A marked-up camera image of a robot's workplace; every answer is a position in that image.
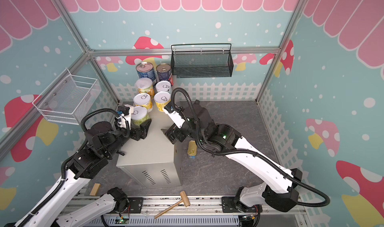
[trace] black mesh basket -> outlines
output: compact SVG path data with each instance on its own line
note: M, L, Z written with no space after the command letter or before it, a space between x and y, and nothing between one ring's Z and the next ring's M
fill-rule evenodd
M228 43L172 45L172 74L178 78L231 77L231 46Z

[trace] white wire basket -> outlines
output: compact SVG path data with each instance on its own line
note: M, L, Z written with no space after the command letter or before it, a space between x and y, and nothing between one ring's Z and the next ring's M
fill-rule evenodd
M74 76L66 69L56 80L32 104L48 121L80 124L101 92L98 79Z

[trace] wooden block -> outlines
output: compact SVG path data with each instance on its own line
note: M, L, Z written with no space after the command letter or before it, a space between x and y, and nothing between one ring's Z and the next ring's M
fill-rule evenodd
M99 183L94 184L94 185L93 185L93 188L92 188L92 190L91 190L91 193L90 193L89 195L90 195L90 196L96 196L96 195L97 195L97 192L98 192L99 189L100 189L100 186L101 186L101 184L99 184Z

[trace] wooden mallet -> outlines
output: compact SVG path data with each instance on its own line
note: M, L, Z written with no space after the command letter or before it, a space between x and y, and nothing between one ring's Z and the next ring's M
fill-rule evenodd
M185 206L185 207L188 207L188 206L191 205L191 203L189 202L188 196L187 196L187 194L185 193L185 191L181 191L181 192L180 192L180 196L181 196L181 200L179 200L176 204L170 206L168 209L163 210L161 213L157 214L157 215L155 216L155 219L158 218L160 215L166 213L168 210L172 209L173 207L177 206L177 205L180 204L181 202L184 202L184 206Z

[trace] wire mesh basket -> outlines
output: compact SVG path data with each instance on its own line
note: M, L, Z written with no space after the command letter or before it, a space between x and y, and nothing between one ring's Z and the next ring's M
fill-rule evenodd
M49 85L32 104L48 121L80 124L101 92L99 81L74 76L68 69L58 78L58 84L51 90Z
M172 74L178 78L231 77L231 46L228 43L171 45Z

